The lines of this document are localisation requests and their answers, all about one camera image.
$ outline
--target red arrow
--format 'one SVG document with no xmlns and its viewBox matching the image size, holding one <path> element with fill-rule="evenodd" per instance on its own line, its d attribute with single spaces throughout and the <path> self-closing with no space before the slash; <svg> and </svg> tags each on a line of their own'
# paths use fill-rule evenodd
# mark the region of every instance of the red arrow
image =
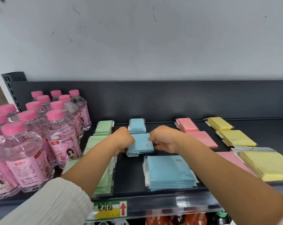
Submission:
<svg viewBox="0 0 283 225">
<path fill-rule="evenodd" d="M 125 209 L 126 209 L 126 205 L 123 203 L 120 207 L 120 209 L 122 210 L 122 215 L 125 215 Z"/>
</svg>

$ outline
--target shelf label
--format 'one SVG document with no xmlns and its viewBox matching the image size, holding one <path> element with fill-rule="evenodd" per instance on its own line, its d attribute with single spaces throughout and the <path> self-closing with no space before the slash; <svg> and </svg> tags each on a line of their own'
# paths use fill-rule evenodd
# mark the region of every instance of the shelf label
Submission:
<svg viewBox="0 0 283 225">
<path fill-rule="evenodd" d="M 101 201 L 94 203 L 95 219 L 107 219 L 127 216 L 127 201 Z"/>
</svg>

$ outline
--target white wall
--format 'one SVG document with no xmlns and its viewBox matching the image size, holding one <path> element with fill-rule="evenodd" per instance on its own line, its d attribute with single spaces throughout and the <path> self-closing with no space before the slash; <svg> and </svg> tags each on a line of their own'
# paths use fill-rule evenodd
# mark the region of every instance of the white wall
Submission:
<svg viewBox="0 0 283 225">
<path fill-rule="evenodd" d="M 6 0 L 0 74 L 12 71 L 28 80 L 283 79 L 283 0 Z M 8 95 L 1 76 L 0 85 Z"/>
</svg>

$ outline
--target hand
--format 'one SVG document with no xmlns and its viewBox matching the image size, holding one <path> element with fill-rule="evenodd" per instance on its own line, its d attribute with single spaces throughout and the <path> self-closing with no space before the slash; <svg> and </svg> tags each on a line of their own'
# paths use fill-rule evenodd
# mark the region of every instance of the hand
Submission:
<svg viewBox="0 0 283 225">
<path fill-rule="evenodd" d="M 176 141 L 181 135 L 182 132 L 162 125 L 150 132 L 148 140 L 153 142 L 156 150 L 177 153 Z"/>
<path fill-rule="evenodd" d="M 115 137 L 117 143 L 118 150 L 116 155 L 118 155 L 119 152 L 126 152 L 126 148 L 135 143 L 134 137 L 129 134 L 126 127 L 117 129 L 111 136 Z"/>
</svg>

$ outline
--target person's right arm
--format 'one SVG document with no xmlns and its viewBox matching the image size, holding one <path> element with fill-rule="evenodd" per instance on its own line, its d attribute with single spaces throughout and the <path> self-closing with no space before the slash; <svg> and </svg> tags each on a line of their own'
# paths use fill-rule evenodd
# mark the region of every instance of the person's right arm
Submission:
<svg viewBox="0 0 283 225">
<path fill-rule="evenodd" d="M 150 135 L 156 150 L 184 158 L 237 225 L 276 225 L 282 220 L 283 194 L 270 185 L 186 133 L 160 126 Z"/>
</svg>

